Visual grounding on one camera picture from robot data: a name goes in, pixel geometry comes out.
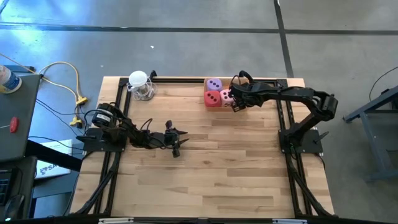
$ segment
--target gray metal frame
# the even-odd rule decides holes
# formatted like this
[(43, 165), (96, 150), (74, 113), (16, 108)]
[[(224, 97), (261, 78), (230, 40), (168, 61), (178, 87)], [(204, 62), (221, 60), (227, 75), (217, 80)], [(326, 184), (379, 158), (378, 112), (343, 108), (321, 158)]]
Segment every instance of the gray metal frame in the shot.
[(384, 94), (380, 95), (376, 99), (370, 101), (369, 103), (365, 104), (364, 106), (360, 107), (359, 109), (355, 110), (349, 115), (343, 117), (343, 120), (346, 123), (352, 122), (352, 120), (354, 120), (355, 118), (361, 118), (366, 136), (368, 137), (370, 143), (372, 154), (376, 159), (376, 165), (378, 169), (376, 173), (368, 175), (365, 178), (365, 181), (367, 182), (388, 179), (391, 177), (398, 177), (398, 169), (394, 169), (394, 166), (391, 163), (391, 158), (387, 150), (377, 147), (376, 143), (379, 140), (374, 134), (374, 131), (371, 128), (368, 118), (368, 113), (391, 113), (392, 111), (388, 110), (376, 111), (376, 109), (380, 108), (386, 103), (391, 102), (396, 97), (398, 97), (398, 86), (385, 92)]

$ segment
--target black cable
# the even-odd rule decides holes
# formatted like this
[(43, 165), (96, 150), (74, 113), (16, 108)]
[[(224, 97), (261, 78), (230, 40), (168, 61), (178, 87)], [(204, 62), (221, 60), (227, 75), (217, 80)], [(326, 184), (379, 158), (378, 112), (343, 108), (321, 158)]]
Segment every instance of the black cable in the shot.
[(87, 134), (87, 125), (88, 125), (88, 122), (87, 122), (87, 115), (88, 115), (88, 113), (89, 112), (99, 112), (100, 110), (89, 110), (89, 111), (87, 111), (86, 113), (85, 113), (85, 115), (84, 115), (84, 119), (85, 119), (85, 134)]
[(326, 171), (326, 165), (325, 165), (325, 161), (322, 159), (322, 156), (320, 156), (318, 153), (314, 153), (314, 154), (315, 154), (315, 156), (319, 157), (319, 159), (321, 159), (321, 161), (322, 161), (322, 164), (323, 164), (323, 170), (325, 170), (325, 171)]
[(394, 71), (394, 70), (397, 69), (397, 68), (398, 68), (398, 67), (395, 67), (395, 68), (389, 70), (388, 72), (384, 73), (382, 76), (380, 76), (380, 77), (373, 83), (373, 86), (372, 86), (372, 88), (371, 88), (371, 91), (369, 92), (369, 101), (372, 101), (372, 99), (371, 99), (371, 94), (372, 94), (373, 88), (374, 88), (374, 86), (376, 85), (376, 83), (377, 83), (384, 75), (387, 75), (388, 73)]
[(73, 133), (78, 136), (78, 134), (76, 134), (76, 132), (73, 130), (73, 128), (71, 126), (69, 126), (69, 124), (67, 124), (66, 122), (64, 122), (59, 116), (57, 116), (53, 111), (49, 110), (48, 108), (46, 108), (44, 105), (42, 105), (41, 103), (37, 102), (37, 104), (43, 106), (46, 110), (48, 110), (49, 112), (51, 112), (54, 116), (56, 116), (62, 123), (64, 123), (66, 126), (68, 126), (68, 128), (70, 128)]
[(65, 211), (63, 212), (63, 216), (65, 216), (65, 214), (66, 214), (67, 211), (68, 211), (68, 208), (70, 207), (70, 205), (71, 205), (71, 203), (72, 203), (72, 198), (73, 198), (73, 196), (74, 196), (74, 194), (75, 194), (75, 189), (76, 189), (76, 184), (77, 184), (77, 180), (78, 180), (78, 179), (79, 179), (79, 174), (78, 174), (77, 177), (76, 177), (75, 184), (73, 184), (73, 190), (72, 190), (72, 192), (70, 192), (70, 198), (69, 198), (67, 207), (65, 208)]
[(107, 186), (108, 182), (113, 178), (115, 173), (117, 173), (117, 168), (119, 167), (119, 161), (120, 161), (120, 153), (116, 153), (113, 163), (111, 167), (108, 170), (108, 173), (104, 176), (102, 181), (99, 183), (97, 188), (95, 189), (94, 193), (91, 195), (91, 197), (86, 201), (84, 206), (82, 206), (81, 209), (79, 209), (75, 214), (88, 214), (88, 212), (91, 210), (93, 207), (95, 201), (98, 199), (98, 197), (103, 193), (104, 188)]
[(52, 110), (53, 112), (55, 112), (55, 113), (57, 113), (57, 114), (59, 114), (59, 115), (76, 115), (76, 112), (75, 112), (75, 113), (61, 113), (61, 112), (58, 112), (58, 111), (54, 110), (51, 106), (49, 106), (49, 105), (47, 105), (46, 103), (44, 103), (43, 101), (41, 101), (41, 100), (39, 100), (39, 99), (36, 99), (36, 101), (38, 101), (38, 103), (39, 103), (41, 106), (43, 106), (44, 108), (50, 109), (50, 110)]
[(232, 83), (234, 82), (234, 79), (235, 79), (236, 77), (237, 77), (238, 80), (239, 80), (239, 85), (241, 85), (241, 79), (239, 78), (239, 75), (234, 75), (234, 77), (232, 77), (232, 79), (231, 79), (231, 82), (229, 83), (229, 86), (232, 85)]
[(295, 155), (297, 154), (296, 149), (294, 148), (294, 146), (293, 146), (293, 145), (290, 145), (290, 155), (292, 156), (292, 159), (297, 160), (297, 157), (294, 157), (294, 156), (293, 156), (292, 151), (294, 151), (294, 154), (295, 154)]
[[(82, 110), (82, 108), (81, 108), (81, 105), (76, 105), (76, 107), (75, 107), (75, 116), (77, 117), (77, 119), (81, 120), (81, 118), (80, 118), (79, 115), (78, 115), (78, 114), (81, 114), (81, 113), (78, 112), (79, 110), (81, 111), (81, 113), (84, 113), (83, 110)], [(80, 132), (80, 134), (83, 136), (83, 135), (84, 135), (83, 132), (80, 131), (81, 128), (78, 127), (77, 130), (78, 130), (78, 132)]]
[(145, 126), (145, 124), (148, 123), (148, 125), (147, 125), (147, 131), (148, 131), (149, 125), (151, 124), (151, 122), (152, 122), (153, 120), (154, 120), (153, 118), (149, 118), (147, 121), (145, 121), (145, 123), (142, 124), (140, 130), (142, 130), (142, 128)]
[(81, 111), (82, 114), (85, 114), (86, 112), (83, 111), (83, 108), (81, 107), (81, 105), (79, 105), (79, 109)]
[(79, 148), (77, 148), (77, 147), (71, 147), (71, 146), (67, 146), (67, 145), (65, 145), (64, 143), (60, 142), (60, 141), (57, 141), (57, 140), (54, 140), (54, 139), (50, 139), (50, 138), (46, 138), (46, 137), (40, 137), (40, 136), (29, 136), (28, 138), (42, 138), (42, 139), (47, 139), (47, 140), (50, 140), (50, 141), (56, 141), (56, 142), (58, 142), (59, 144), (61, 144), (61, 145), (65, 146), (65, 147), (68, 147), (68, 148), (71, 148), (71, 149), (77, 149), (77, 150), (84, 151), (84, 150), (82, 150), (82, 149), (79, 149)]
[(153, 136), (151, 136), (150, 138), (151, 138), (151, 139), (155, 139), (156, 141), (162, 143), (163, 146), (159, 147), (160, 149), (173, 149), (172, 146), (170, 146), (170, 147), (167, 146), (163, 141), (161, 141), (161, 140), (158, 139), (158, 138), (155, 138), (155, 137), (153, 137)]

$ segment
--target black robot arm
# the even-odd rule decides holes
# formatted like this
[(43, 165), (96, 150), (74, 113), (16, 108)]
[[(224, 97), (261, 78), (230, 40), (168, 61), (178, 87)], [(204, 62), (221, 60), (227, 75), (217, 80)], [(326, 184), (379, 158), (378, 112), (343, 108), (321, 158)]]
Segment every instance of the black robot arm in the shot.
[[(278, 84), (270, 86), (266, 83), (255, 82), (245, 71), (239, 73), (240, 77), (246, 77), (249, 83), (235, 84), (231, 82), (229, 95), (234, 99), (233, 111), (237, 112), (247, 107), (262, 106), (267, 100), (286, 100), (303, 103), (310, 114), (300, 123), (294, 123), (290, 129), (279, 130), (280, 150), (285, 154), (289, 175), (298, 183), (309, 203), (320, 216), (331, 216), (317, 201), (308, 189), (305, 179), (302, 178), (292, 162), (292, 154), (300, 152), (321, 153), (322, 146), (319, 143), (321, 136), (317, 130), (310, 130), (320, 121), (329, 121), (335, 117), (337, 100), (333, 95), (322, 91), (315, 91), (304, 87), (286, 87)], [(295, 214), (301, 214), (300, 208), (294, 208)]]
[(329, 121), (335, 117), (337, 100), (334, 95), (323, 91), (315, 91), (304, 87), (270, 86), (266, 83), (254, 82), (246, 72), (244, 76), (249, 83), (235, 84), (229, 87), (230, 95), (234, 99), (234, 112), (246, 107), (262, 106), (267, 100), (287, 100), (301, 102), (310, 110), (310, 114), (300, 123), (295, 123), (286, 130), (286, 141), (294, 146), (301, 146), (304, 134), (320, 121)]
[(89, 134), (77, 138), (83, 142), (103, 141), (104, 143), (117, 144), (123, 141), (124, 136), (127, 136), (134, 147), (172, 149), (174, 157), (180, 156), (179, 148), (181, 144), (188, 141), (188, 139), (180, 141), (180, 135), (187, 134), (187, 132), (172, 128), (172, 122), (167, 121), (165, 133), (152, 133), (148, 129), (151, 121), (152, 119), (149, 119), (144, 123), (144, 125), (147, 124), (146, 129), (142, 129), (144, 125), (141, 129), (137, 129), (137, 126), (119, 108), (109, 103), (100, 103), (95, 110), (92, 122), (102, 130), (101, 139)]

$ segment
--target wooden tabletop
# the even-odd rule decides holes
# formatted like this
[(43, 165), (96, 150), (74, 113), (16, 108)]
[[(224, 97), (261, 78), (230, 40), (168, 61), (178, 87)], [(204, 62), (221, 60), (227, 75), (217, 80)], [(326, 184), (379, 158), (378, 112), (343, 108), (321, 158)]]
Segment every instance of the wooden tabletop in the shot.
[[(119, 78), (104, 77), (98, 103), (115, 100)], [(304, 86), (301, 78), (288, 78), (287, 82), (289, 86)], [(172, 157), (171, 150), (137, 149), (127, 144), (119, 166), (112, 216), (294, 216), (285, 158), (279, 149), (280, 127), (274, 100), (265, 102), (262, 108), (238, 113), (208, 111), (202, 83), (159, 83), (157, 87), (151, 101), (131, 100), (132, 122), (139, 127), (153, 118), (150, 130), (164, 132), (165, 122), (171, 119), (177, 129), (188, 131), (181, 138), (190, 140), (182, 145), (178, 158)], [(296, 122), (308, 115), (303, 104), (292, 102), (292, 106)], [(71, 212), (81, 208), (97, 187), (103, 157), (103, 152), (94, 152), (83, 161)], [(302, 157), (308, 187), (333, 213), (320, 159), (310, 154)], [(300, 190), (298, 197), (305, 212)]]

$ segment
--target concrete floor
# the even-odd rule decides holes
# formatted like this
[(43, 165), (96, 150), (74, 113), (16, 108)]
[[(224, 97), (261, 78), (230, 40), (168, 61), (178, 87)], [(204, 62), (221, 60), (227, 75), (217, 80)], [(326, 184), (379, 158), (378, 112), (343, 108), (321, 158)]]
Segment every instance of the concrete floor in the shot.
[[(396, 30), (397, 1), (280, 0), (286, 29)], [(121, 27), (219, 27), (277, 29), (272, 0), (10, 0), (1, 22), (28, 22)], [(335, 93), (336, 118), (318, 125), (329, 131), (323, 140), (326, 174), (333, 206), (345, 218), (398, 221), (398, 180), (365, 183), (375, 171), (360, 121), (341, 118), (368, 102), (373, 82), (397, 66), (398, 36), (287, 35), (294, 76), (307, 86)], [(246, 70), (255, 77), (287, 77), (279, 34), (165, 32), (69, 32), (0, 30), (0, 51), (26, 65), (41, 68), (63, 60), (80, 72), (82, 93), (96, 104), (102, 77), (157, 70), (165, 76), (231, 76)], [(10, 64), (0, 58), (0, 63)], [(63, 65), (47, 76), (70, 87), (73, 71)], [(373, 91), (396, 85), (395, 73)], [(73, 110), (68, 91), (43, 83), (38, 98), (56, 110)], [(64, 117), (69, 122), (72, 117)], [(31, 134), (73, 139), (74, 134), (41, 106), (35, 108)], [(37, 216), (54, 215), (42, 213)]]

